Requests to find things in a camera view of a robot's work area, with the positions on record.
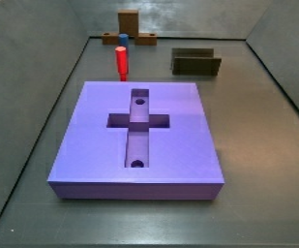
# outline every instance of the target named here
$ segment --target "circular hole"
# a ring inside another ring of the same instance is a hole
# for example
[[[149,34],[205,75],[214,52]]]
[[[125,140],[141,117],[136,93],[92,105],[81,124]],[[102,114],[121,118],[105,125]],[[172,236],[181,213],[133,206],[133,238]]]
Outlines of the circular hole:
[[[134,160],[130,164],[130,168],[142,168],[144,162],[141,160]]]
[[[141,105],[144,102],[145,102],[145,101],[144,101],[142,99],[136,99],[136,101],[134,101],[134,103],[136,103],[137,105]]]

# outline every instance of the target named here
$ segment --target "metal wall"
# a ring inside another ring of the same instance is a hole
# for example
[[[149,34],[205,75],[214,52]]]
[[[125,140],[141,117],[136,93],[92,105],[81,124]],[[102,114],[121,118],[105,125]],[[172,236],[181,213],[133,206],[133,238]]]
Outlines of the metal wall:
[[[0,1],[0,211],[86,39],[64,0]]]
[[[140,32],[158,37],[245,39],[272,0],[68,0],[89,36],[117,32],[118,9],[140,11]]]
[[[274,0],[246,42],[299,108],[299,0]]]

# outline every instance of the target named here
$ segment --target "wooden block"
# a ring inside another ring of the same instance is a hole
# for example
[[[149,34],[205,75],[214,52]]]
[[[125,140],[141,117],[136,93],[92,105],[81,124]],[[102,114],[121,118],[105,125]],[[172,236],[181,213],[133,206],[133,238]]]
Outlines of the wooden block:
[[[221,58],[174,57],[172,74],[216,76],[220,62]]]
[[[118,10],[118,34],[126,34],[128,36],[138,36],[138,11],[137,10]]]
[[[104,33],[101,38],[102,38],[102,45],[117,45],[118,34],[117,33]]]
[[[134,39],[134,45],[137,46],[156,46],[156,34],[154,33],[140,33]]]

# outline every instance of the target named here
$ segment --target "cross-shaped hole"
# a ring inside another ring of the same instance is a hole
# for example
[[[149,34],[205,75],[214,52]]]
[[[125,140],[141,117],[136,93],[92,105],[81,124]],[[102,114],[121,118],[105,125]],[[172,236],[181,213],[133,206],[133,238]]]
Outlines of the cross-shaped hole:
[[[149,114],[149,90],[132,89],[128,113],[110,113],[108,128],[126,128],[125,168],[149,166],[149,128],[169,128],[168,114]]]

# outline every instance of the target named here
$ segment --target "purple block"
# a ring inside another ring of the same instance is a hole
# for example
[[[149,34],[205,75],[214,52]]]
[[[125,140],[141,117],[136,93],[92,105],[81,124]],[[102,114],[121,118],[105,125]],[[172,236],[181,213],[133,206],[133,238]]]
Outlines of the purple block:
[[[194,83],[85,82],[48,183],[64,199],[213,200],[224,177]]]

